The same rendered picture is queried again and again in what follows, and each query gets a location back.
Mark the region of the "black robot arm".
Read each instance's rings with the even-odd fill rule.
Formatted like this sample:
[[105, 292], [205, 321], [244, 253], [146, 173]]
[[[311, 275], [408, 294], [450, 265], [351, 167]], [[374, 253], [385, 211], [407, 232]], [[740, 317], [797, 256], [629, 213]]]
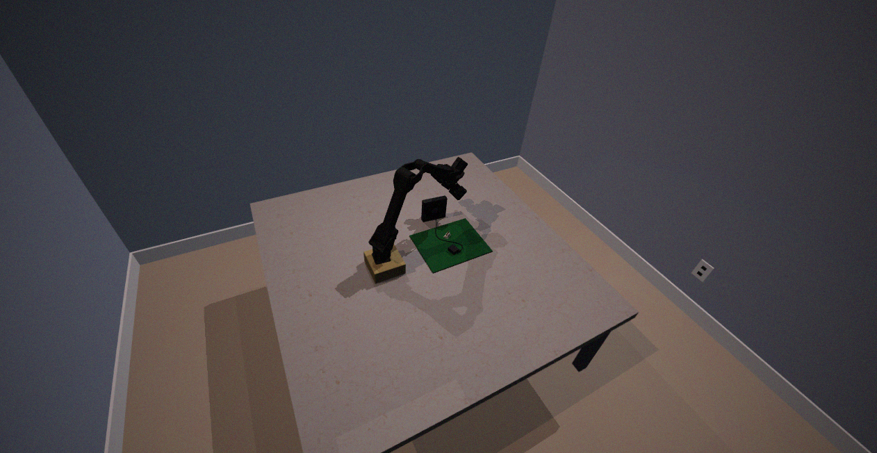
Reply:
[[[395, 228], [396, 220], [399, 217], [402, 205], [404, 205], [407, 193], [422, 179], [424, 172], [429, 172], [429, 174], [436, 175], [444, 180], [441, 185], [448, 189], [453, 184], [456, 184], [458, 180], [461, 180], [467, 165], [464, 160], [457, 157], [452, 167], [448, 164], [433, 165], [423, 160], [415, 160], [396, 169], [393, 179], [394, 192], [391, 197], [391, 203], [388, 206], [382, 224], [376, 227], [374, 235], [372, 235], [368, 242], [372, 246], [372, 257], [374, 258], [375, 265], [391, 261], [391, 250], [398, 233], [398, 229]], [[414, 172], [411, 172], [413, 169], [418, 169], [420, 172], [414, 174]]]

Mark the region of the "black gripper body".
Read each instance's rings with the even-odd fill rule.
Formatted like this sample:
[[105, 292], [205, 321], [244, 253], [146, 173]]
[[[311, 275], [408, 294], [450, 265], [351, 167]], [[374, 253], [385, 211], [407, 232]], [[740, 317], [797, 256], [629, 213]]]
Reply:
[[[431, 176], [432, 176], [433, 178], [435, 178], [435, 180], [439, 180], [439, 181], [441, 181], [441, 183], [443, 183], [443, 181], [444, 181], [444, 180], [442, 180], [441, 178], [439, 178], [439, 176], [436, 176], [436, 175], [433, 175], [433, 174], [431, 174]], [[454, 186], [454, 187], [453, 187], [453, 186]], [[453, 197], [455, 197], [457, 200], [461, 200], [462, 196], [464, 196], [464, 195], [466, 194], [466, 189], [465, 189], [464, 187], [462, 187], [462, 186], [459, 186], [458, 184], [453, 184], [453, 186], [452, 186], [452, 187], [449, 187], [448, 189], [452, 189], [452, 191], [453, 191]]]

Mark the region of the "green circuit board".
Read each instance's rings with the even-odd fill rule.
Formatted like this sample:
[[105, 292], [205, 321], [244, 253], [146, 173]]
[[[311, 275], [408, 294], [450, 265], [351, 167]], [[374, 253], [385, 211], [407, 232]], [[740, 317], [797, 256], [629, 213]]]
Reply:
[[[426, 229], [409, 237], [432, 273], [493, 252], [466, 218]], [[448, 247], [451, 245], [457, 246], [461, 252], [455, 255], [450, 253]]]

